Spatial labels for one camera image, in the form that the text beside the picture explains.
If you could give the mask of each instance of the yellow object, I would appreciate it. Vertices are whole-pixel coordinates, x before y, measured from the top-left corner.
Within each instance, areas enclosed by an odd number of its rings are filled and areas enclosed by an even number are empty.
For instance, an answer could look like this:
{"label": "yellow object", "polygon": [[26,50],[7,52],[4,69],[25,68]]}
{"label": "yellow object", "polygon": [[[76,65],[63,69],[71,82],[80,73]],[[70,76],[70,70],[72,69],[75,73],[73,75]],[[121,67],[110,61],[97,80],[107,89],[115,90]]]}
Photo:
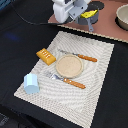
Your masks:
{"label": "yellow object", "polygon": [[89,11],[89,12],[85,12],[83,14],[80,15],[81,18],[89,18],[94,16],[97,13],[98,10],[95,11]]}
{"label": "yellow object", "polygon": [[48,52],[45,48],[36,53],[36,55],[43,60],[47,65],[52,64],[56,61],[56,58]]}

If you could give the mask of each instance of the placemat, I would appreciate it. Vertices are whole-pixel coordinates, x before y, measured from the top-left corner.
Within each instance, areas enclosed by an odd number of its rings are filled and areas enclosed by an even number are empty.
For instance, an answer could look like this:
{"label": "placemat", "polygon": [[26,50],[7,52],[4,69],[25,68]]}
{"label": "placemat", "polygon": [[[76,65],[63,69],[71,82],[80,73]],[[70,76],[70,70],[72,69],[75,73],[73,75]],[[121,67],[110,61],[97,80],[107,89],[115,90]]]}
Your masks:
{"label": "placemat", "polygon": [[80,89],[59,80],[47,78],[44,74],[46,70],[59,75],[55,70],[56,62],[47,66],[40,59],[31,71],[31,73],[38,76],[40,92],[28,95],[25,93],[24,83],[22,83],[14,93],[14,96],[63,117],[83,128],[89,128],[113,48],[114,44],[60,31],[47,48],[56,59],[64,55],[58,49],[98,59],[98,62],[82,60],[84,71],[79,77],[72,79],[84,84],[86,88]]}

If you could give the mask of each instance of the cable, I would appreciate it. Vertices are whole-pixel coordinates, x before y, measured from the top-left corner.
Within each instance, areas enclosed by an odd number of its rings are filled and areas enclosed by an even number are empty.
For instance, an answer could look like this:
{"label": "cable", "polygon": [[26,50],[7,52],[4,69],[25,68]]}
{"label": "cable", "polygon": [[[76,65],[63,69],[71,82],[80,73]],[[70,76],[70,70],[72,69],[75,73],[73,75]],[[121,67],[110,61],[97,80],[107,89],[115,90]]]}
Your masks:
{"label": "cable", "polygon": [[64,23],[32,23],[32,22],[29,22],[29,21],[25,20],[25,19],[16,11],[16,9],[15,9],[15,7],[14,7],[14,5],[13,5],[13,2],[14,2],[13,0],[10,0],[10,2],[11,2],[11,6],[12,6],[13,10],[16,12],[16,14],[17,14],[23,21],[25,21],[26,23],[31,24],[31,25],[63,25],[63,24],[67,24],[67,23],[73,21],[73,19],[69,16],[68,19],[67,19]]}

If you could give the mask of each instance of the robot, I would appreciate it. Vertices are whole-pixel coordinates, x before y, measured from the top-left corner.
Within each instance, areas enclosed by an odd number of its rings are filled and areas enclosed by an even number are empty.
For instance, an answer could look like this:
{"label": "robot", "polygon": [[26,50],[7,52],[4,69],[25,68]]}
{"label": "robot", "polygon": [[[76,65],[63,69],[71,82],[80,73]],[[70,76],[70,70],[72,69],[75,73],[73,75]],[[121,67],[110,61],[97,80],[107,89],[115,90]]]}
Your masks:
{"label": "robot", "polygon": [[56,20],[64,23],[68,17],[76,20],[88,7],[91,0],[52,0]]}

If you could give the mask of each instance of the dark background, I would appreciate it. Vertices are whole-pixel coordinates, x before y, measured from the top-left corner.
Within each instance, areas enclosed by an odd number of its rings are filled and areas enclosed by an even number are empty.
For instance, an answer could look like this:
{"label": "dark background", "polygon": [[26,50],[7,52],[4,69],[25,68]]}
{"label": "dark background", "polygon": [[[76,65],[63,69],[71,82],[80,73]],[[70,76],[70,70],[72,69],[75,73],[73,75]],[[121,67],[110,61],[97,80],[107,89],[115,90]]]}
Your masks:
{"label": "dark background", "polygon": [[[53,14],[52,0],[16,0],[14,6],[30,22],[47,23]],[[0,104],[54,128],[81,128],[14,97],[24,76],[39,60],[36,52],[47,48],[59,31],[115,44],[91,128],[128,128],[128,44],[59,26],[30,25],[11,5],[0,12]]]}

